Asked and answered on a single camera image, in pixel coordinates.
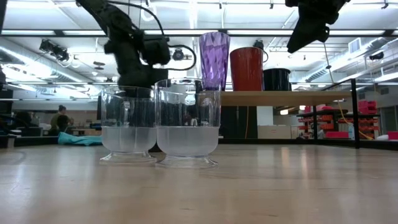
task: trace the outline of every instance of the ceiling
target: ceiling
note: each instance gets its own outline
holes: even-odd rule
[[[100,29],[96,21],[81,7],[77,7],[71,0],[8,0],[4,29]],[[156,8],[157,17],[164,29],[293,29],[299,16],[296,9],[284,6],[284,1],[274,0],[274,8],[270,9],[269,1],[222,0],[152,0],[151,6]],[[331,29],[397,29],[398,28],[398,0],[388,0],[390,6],[381,9],[384,0],[351,0],[351,4],[340,12],[340,18]],[[133,23],[141,29],[158,29],[154,20],[146,21],[135,8],[118,6],[130,15]],[[44,38],[40,37],[7,37],[18,45],[37,54],[42,54],[39,45]],[[67,69],[84,75],[90,80],[103,81],[105,77],[118,76],[116,62],[112,55],[105,55],[103,45],[106,38],[92,37],[51,37],[52,42],[66,47],[69,54],[75,57]],[[230,51],[252,46],[258,37],[231,38]],[[314,42],[294,54],[287,52],[286,44],[289,38],[261,38],[269,60],[264,68],[284,67],[305,75],[305,72],[325,63],[323,44]],[[354,37],[333,37],[326,42],[328,57],[347,50],[348,43]],[[198,37],[171,37],[170,44],[184,44],[192,47]],[[43,57],[54,61],[49,55]],[[94,61],[103,62],[104,70],[97,71]],[[189,67],[191,60],[181,62],[171,61],[166,67]],[[358,67],[347,67],[348,75],[358,70]],[[181,73],[182,76],[193,76],[192,71]]]

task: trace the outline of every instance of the purple faceted glass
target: purple faceted glass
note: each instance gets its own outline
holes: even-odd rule
[[[206,89],[216,88],[211,83],[221,84],[225,90],[228,73],[230,37],[221,32],[210,32],[200,36],[201,76]]]

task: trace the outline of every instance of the red cylindrical container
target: red cylindrical container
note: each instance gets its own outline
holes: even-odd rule
[[[261,91],[262,50],[243,47],[232,51],[229,56],[234,91]]]

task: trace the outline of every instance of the black container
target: black container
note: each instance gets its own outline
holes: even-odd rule
[[[262,71],[262,90],[291,91],[289,74],[290,70],[286,68],[272,68]]]

